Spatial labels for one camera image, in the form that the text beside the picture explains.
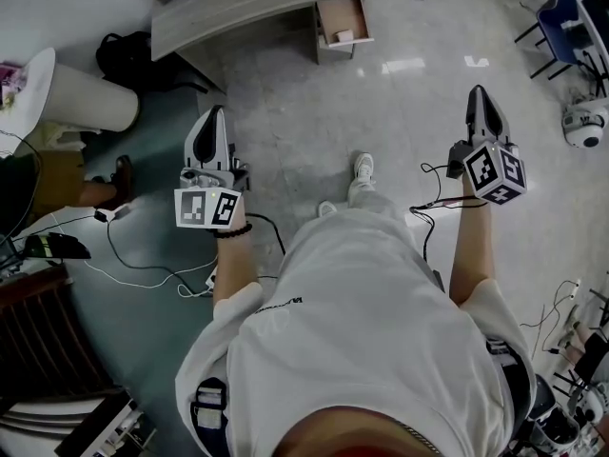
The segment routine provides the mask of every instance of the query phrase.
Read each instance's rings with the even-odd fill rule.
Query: bracelet
[[[248,233],[251,229],[251,224],[247,224],[245,227],[239,228],[239,230],[233,230],[230,232],[219,232],[218,230],[214,230],[213,236],[216,239],[230,239],[232,237],[239,237],[240,235],[244,235]]]

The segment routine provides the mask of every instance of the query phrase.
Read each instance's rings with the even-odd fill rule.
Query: blue chair
[[[548,76],[548,80],[556,78],[559,74],[567,71],[573,65],[579,63],[573,49],[574,43],[569,39],[569,35],[562,28],[562,24],[569,21],[578,20],[580,13],[578,12],[577,0],[549,0],[537,12],[537,24],[527,29],[523,34],[519,35],[514,42],[519,42],[525,35],[539,27],[543,32],[543,39],[535,45],[538,46],[544,41],[547,41],[554,58],[547,64],[543,65],[533,74],[531,79],[535,78],[541,72],[550,68],[557,61],[566,63],[566,66]]]

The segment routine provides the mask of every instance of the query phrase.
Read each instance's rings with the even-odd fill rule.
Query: polished floor
[[[437,180],[420,164],[445,164],[448,149],[465,137],[468,92],[484,85],[499,102],[521,151],[529,191],[493,208],[497,277],[521,323],[547,313],[564,279],[583,280],[578,297],[601,288],[609,252],[609,141],[594,150],[574,149],[561,134],[568,91],[586,83],[576,70],[548,82],[529,74],[547,58],[535,36],[514,38],[535,22],[519,0],[365,0],[375,41],[355,58],[317,66],[306,35],[288,35],[256,49],[224,56],[226,115],[240,157],[252,168],[246,208],[268,215],[288,243],[315,216],[324,199],[343,203],[358,151],[376,161],[379,191],[407,211],[433,200]],[[197,116],[188,91],[149,97],[142,120],[125,137],[103,138],[87,152],[91,174],[108,172],[120,153],[132,155],[140,197],[132,213],[112,225],[117,248],[134,264],[191,268],[213,259],[208,234],[173,225],[172,189],[181,147]],[[459,183],[442,178],[442,194]],[[60,212],[66,220],[82,212]],[[459,223],[458,210],[436,210],[429,263],[447,284]],[[407,214],[422,246],[427,225]],[[66,228],[90,248],[91,263],[131,283],[154,284],[162,273],[134,272],[112,257],[104,226],[94,221]],[[282,255],[272,230],[254,229],[261,274],[278,272]],[[181,299],[175,283],[157,289],[118,286],[80,263],[69,263],[75,302],[88,334],[117,383],[126,385],[160,425],[155,451],[196,455],[176,420],[172,380],[198,332],[210,320],[208,300]],[[208,268],[187,279],[201,287]],[[267,285],[272,290],[272,283]],[[572,306],[560,305],[564,314]],[[596,316],[594,303],[587,307]],[[555,318],[543,325],[541,340]],[[538,332],[525,328],[530,346]],[[553,346],[553,335],[545,348]],[[546,373],[561,358],[541,351],[534,358]]]

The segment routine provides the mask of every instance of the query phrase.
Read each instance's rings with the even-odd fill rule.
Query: drawer
[[[329,48],[374,40],[366,22],[363,0],[321,0],[317,2],[317,10]],[[352,30],[353,40],[339,41],[337,33],[343,30]]]

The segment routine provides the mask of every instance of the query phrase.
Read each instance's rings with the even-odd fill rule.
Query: black backpack
[[[195,83],[174,83],[181,65],[176,55],[152,61],[149,32],[139,30],[126,37],[108,34],[95,52],[95,58],[104,79],[137,93],[170,91],[180,87],[207,93],[205,88]]]

